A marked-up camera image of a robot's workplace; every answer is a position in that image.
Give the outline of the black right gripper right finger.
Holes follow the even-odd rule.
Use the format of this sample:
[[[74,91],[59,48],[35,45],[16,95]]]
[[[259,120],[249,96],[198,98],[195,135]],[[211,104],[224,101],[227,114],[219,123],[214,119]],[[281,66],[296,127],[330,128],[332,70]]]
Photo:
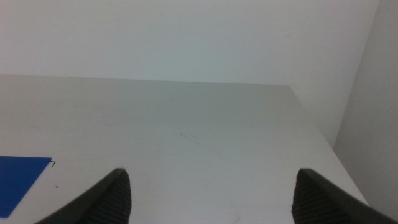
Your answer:
[[[292,216],[299,224],[397,224],[312,169],[298,171]]]

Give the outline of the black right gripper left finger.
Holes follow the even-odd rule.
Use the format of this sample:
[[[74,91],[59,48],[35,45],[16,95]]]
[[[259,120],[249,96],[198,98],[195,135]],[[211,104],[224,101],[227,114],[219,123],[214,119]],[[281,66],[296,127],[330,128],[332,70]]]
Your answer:
[[[38,224],[125,224],[129,222],[131,207],[129,175],[125,169],[117,168]]]

